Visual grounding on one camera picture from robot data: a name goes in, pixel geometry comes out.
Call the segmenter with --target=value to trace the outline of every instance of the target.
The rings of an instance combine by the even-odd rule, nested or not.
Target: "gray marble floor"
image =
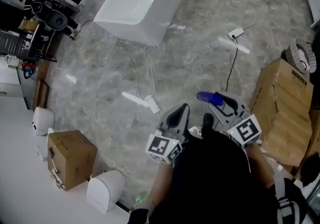
[[[93,19],[105,0],[89,0],[75,20]],[[154,99],[164,113],[178,103],[191,108],[189,125],[200,126],[208,106],[196,99],[199,91],[225,90],[236,47],[228,32],[256,23],[238,39],[240,49],[228,91],[249,104],[260,69],[280,57],[295,37],[311,41],[311,13],[304,0],[183,0],[163,43],[151,49],[156,91]],[[133,43],[129,55],[137,70],[143,97],[153,91],[144,45]],[[126,181],[122,203],[130,207],[139,192],[148,191],[157,164],[145,154],[149,133],[159,121],[156,114],[121,96],[137,95],[135,73],[114,36],[94,22],[87,23],[71,41],[62,39],[50,65],[48,106],[56,128],[79,129],[98,148],[94,171],[120,170]],[[67,79],[76,78],[76,83]]]

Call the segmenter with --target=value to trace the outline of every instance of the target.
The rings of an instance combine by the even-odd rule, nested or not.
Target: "white bathtub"
[[[157,46],[181,0],[105,0],[94,21],[118,38]]]

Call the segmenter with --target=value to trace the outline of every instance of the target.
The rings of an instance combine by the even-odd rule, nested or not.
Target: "door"
[[[0,82],[0,97],[19,97],[22,98],[24,93],[20,84]]]

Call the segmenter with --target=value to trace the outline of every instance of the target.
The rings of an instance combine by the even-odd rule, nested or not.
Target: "white marker cube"
[[[241,123],[229,129],[227,133],[239,147],[245,149],[259,139],[261,128],[256,116],[252,114]]]
[[[179,140],[161,135],[150,134],[145,152],[153,159],[171,164],[181,153],[182,145]]]

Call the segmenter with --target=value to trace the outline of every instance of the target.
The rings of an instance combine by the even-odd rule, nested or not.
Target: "blue handle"
[[[224,100],[222,99],[221,95],[219,95],[217,93],[200,91],[196,94],[196,98],[199,101],[211,103],[216,106],[223,106],[224,105]]]

